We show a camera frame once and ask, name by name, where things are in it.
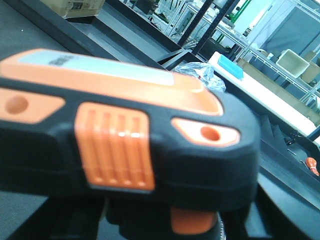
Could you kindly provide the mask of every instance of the plastic bag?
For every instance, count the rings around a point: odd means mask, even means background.
[[[176,66],[173,71],[200,79],[203,85],[211,92],[224,92],[226,90],[224,81],[214,74],[214,67],[209,63],[188,62]]]

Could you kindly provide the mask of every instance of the black rubber housing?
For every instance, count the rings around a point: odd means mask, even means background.
[[[0,120],[1,190],[140,199],[206,211],[232,211],[248,205],[255,197],[260,127],[249,108],[233,95],[216,93],[224,114],[208,116],[12,79],[0,78],[0,88],[58,96],[66,101],[65,106],[38,124]],[[88,184],[74,133],[76,113],[83,102],[148,114],[155,190]],[[174,117],[232,127],[240,132],[240,142],[222,148],[193,144],[172,126]]]

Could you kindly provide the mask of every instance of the black metal pole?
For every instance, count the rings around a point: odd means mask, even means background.
[[[194,19],[188,26],[188,28],[185,30],[184,34],[178,41],[179,46],[183,46],[183,44],[187,41],[187,39],[190,37],[191,33],[195,30],[198,23],[200,23],[202,17],[206,14],[207,10],[210,8],[211,4],[214,0],[206,0],[202,7],[200,8],[199,12],[195,15]]]
[[[310,133],[306,138],[309,139],[311,142],[313,142],[318,137],[320,137],[320,125],[312,133]]]
[[[193,51],[192,51],[193,54],[196,55],[201,50],[201,48],[204,46],[204,44],[206,43],[208,38],[210,38],[211,35],[213,34],[213,32],[216,29],[216,27],[218,26],[219,22],[226,15],[229,8],[233,5],[234,1],[235,0],[227,0],[227,2],[224,4],[223,8],[221,8],[221,10],[218,13],[218,15],[216,16],[216,18],[213,20],[213,22],[211,23],[211,25],[209,26],[207,31],[204,33],[204,35],[202,36],[202,38],[200,39],[198,44],[193,49]]]

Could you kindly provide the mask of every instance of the cardboard box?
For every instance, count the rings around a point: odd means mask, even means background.
[[[105,0],[41,0],[63,18],[96,16]]]
[[[312,82],[313,79],[320,74],[320,67],[318,65],[314,64],[312,61],[309,62],[310,66],[305,70],[304,73],[302,73],[301,78],[306,83]]]

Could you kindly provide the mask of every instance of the screw hole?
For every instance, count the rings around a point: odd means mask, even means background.
[[[218,141],[220,139],[220,134],[214,128],[204,126],[201,128],[201,135],[210,140],[210,141]]]
[[[5,104],[5,110],[9,114],[21,114],[28,107],[28,100],[23,96],[14,96]]]

